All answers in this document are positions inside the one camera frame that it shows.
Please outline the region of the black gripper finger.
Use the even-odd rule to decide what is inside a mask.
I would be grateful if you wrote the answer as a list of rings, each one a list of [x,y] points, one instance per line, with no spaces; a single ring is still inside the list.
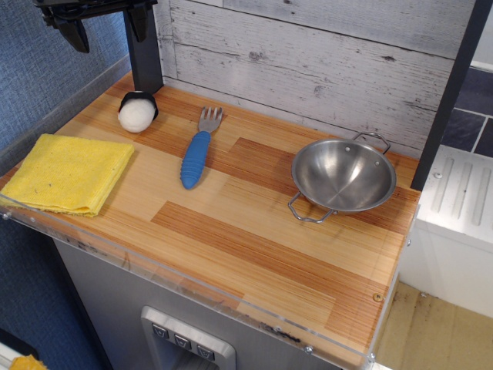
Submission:
[[[80,8],[43,8],[42,17],[46,25],[58,30],[77,52],[89,53],[89,41],[80,19],[83,12]]]
[[[131,5],[127,9],[130,24],[137,42],[143,42],[148,34],[148,15],[145,2]]]

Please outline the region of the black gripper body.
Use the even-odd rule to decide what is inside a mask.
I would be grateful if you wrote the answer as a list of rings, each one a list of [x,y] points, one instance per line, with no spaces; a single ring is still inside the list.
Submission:
[[[94,1],[62,1],[45,0],[33,1],[33,5],[40,8],[44,15],[57,16],[59,18],[91,18],[94,16],[107,15],[115,12],[129,11],[138,8],[152,8],[157,1],[116,1],[116,0],[94,0]]]

